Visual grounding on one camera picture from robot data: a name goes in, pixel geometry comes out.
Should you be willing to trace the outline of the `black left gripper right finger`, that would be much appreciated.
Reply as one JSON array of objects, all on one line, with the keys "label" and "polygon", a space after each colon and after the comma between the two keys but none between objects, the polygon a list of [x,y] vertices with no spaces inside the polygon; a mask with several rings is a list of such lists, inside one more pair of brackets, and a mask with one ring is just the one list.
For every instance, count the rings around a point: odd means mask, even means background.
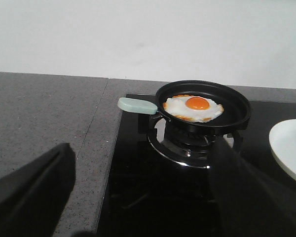
[{"label": "black left gripper right finger", "polygon": [[223,138],[208,162],[227,237],[296,237],[296,192],[246,162]]}]

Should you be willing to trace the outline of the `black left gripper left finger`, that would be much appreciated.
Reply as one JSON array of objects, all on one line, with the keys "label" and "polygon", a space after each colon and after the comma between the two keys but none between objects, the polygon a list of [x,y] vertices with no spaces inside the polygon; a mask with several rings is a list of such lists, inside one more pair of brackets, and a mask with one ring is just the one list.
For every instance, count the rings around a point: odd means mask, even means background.
[{"label": "black left gripper left finger", "polygon": [[52,236],[74,184],[68,143],[0,178],[0,237]]}]

